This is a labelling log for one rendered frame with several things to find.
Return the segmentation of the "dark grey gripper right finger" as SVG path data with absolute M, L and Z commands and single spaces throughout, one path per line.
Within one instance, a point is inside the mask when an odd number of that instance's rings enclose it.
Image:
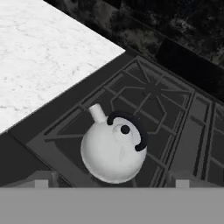
M 186 171 L 169 171 L 165 185 L 171 188 L 219 188 L 218 185 L 198 179 Z

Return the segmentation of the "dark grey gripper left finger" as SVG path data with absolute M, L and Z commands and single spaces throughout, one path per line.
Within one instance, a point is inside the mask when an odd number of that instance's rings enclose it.
M 35 171 L 26 179 L 4 185 L 3 188 L 56 188 L 59 186 L 56 171 Z

